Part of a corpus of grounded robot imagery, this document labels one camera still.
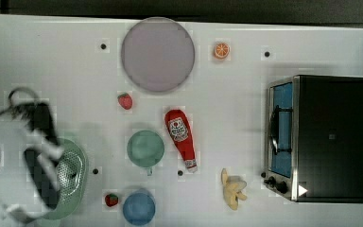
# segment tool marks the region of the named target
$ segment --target toaster oven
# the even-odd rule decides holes
[[[266,187],[291,201],[363,203],[363,78],[268,87]]]

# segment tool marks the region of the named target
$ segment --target oven window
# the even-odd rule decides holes
[[[272,124],[274,134],[270,170],[290,178],[291,175],[291,119],[293,108],[293,85],[287,83],[273,87]]]

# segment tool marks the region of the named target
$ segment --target red ketchup bottle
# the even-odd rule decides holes
[[[170,137],[184,160],[185,167],[189,172],[196,172],[198,167],[193,147],[193,134],[184,112],[171,110],[164,117],[164,122]]]

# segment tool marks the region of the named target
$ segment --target orange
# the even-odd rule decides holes
[[[230,50],[231,48],[225,43],[217,44],[214,49],[215,58],[225,59],[228,57]]]

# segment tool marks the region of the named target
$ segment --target strawberry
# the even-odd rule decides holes
[[[115,206],[117,203],[119,203],[119,198],[111,193],[105,197],[105,203],[109,207]]]
[[[119,102],[120,106],[122,106],[125,110],[131,109],[132,99],[129,94],[124,93],[124,94],[120,95],[117,98],[117,101]]]

